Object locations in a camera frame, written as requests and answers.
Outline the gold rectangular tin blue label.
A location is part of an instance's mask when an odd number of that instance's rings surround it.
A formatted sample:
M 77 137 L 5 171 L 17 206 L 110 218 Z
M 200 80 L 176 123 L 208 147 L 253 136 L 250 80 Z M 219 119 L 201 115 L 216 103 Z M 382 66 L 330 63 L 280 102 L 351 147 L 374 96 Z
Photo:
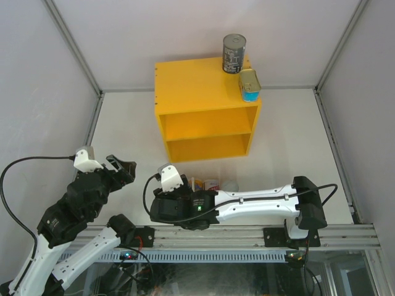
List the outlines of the gold rectangular tin blue label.
M 243 101 L 255 102 L 258 100 L 261 85 L 254 69 L 247 68 L 240 71 L 239 88 Z

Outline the black cylindrical can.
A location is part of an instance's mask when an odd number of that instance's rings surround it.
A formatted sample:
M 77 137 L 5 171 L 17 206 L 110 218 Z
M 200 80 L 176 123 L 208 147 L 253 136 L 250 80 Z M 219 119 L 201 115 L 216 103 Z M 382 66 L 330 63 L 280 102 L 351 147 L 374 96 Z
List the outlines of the black cylindrical can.
M 222 68 L 225 73 L 237 74 L 241 71 L 245 48 L 246 38 L 241 34 L 233 33 L 223 38 Z

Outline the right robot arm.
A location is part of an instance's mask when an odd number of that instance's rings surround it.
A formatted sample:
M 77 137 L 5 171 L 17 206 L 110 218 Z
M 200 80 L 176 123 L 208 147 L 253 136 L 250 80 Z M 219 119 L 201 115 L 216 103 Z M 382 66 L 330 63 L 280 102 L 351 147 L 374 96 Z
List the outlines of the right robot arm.
M 193 191 L 184 183 L 169 191 L 156 189 L 145 210 L 151 221 L 192 231 L 233 218 L 277 216 L 283 220 L 285 242 L 297 246 L 328 225 L 320 189 L 305 176 L 282 187 L 248 192 Z

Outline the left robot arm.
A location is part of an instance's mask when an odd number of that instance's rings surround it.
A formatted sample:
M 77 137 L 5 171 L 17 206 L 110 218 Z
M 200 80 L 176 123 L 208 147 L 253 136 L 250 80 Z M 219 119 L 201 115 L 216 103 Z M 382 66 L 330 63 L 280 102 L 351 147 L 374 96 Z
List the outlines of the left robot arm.
M 59 262 L 77 235 L 98 217 L 110 193 L 121 190 L 136 178 L 136 162 L 107 156 L 113 166 L 98 162 L 80 168 L 66 193 L 49 207 L 33 233 L 1 200 L 11 218 L 33 238 L 33 248 L 15 279 L 1 284 L 1 295 L 63 295 L 71 283 L 102 254 L 135 240 L 135 225 L 123 214 L 112 216 L 106 227 L 91 242 Z

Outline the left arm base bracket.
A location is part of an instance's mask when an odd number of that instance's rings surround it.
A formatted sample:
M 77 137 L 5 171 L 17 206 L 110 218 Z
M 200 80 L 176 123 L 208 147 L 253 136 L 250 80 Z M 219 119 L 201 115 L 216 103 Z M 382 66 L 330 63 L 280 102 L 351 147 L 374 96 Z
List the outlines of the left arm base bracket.
M 149 226 L 136 228 L 133 232 L 121 238 L 122 246 L 135 249 L 152 248 L 154 245 L 155 229 Z

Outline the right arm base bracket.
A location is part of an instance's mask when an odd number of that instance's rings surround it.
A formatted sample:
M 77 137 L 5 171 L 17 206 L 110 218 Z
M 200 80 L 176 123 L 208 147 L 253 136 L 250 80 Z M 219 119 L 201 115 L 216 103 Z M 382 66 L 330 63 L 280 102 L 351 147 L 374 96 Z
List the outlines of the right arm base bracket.
M 309 231 L 305 239 L 290 239 L 285 228 L 263 228 L 264 244 L 266 247 L 286 247 L 289 249 L 320 247 L 318 231 Z

